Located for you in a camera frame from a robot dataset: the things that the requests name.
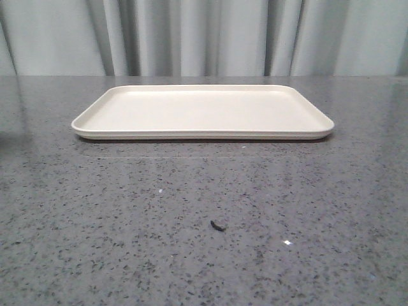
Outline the cream rectangular plastic tray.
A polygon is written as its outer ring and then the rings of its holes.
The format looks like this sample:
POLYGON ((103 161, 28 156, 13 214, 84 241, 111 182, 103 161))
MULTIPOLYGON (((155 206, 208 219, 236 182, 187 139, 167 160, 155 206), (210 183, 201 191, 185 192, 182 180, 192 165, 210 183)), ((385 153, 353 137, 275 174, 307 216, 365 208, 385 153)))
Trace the cream rectangular plastic tray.
POLYGON ((283 85, 125 85, 71 126, 90 140, 317 140, 334 122, 283 85))

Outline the small dark debris piece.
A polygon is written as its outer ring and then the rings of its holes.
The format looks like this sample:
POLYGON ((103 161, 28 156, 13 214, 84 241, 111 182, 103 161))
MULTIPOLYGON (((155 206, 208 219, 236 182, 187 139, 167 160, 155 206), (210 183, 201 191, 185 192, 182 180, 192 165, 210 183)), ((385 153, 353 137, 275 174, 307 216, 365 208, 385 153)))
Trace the small dark debris piece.
POLYGON ((225 232, 226 231, 225 226, 220 226, 220 225, 216 224, 213 220, 210 221, 210 225, 216 231, 220 231, 220 232, 225 232))

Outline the grey pleated curtain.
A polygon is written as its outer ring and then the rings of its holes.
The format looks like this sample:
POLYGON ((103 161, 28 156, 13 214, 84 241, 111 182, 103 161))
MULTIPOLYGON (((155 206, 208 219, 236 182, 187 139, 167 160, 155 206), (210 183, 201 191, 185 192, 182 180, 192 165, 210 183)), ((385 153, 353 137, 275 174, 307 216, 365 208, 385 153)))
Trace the grey pleated curtain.
POLYGON ((407 74, 406 1, 2 1, 3 76, 407 74))

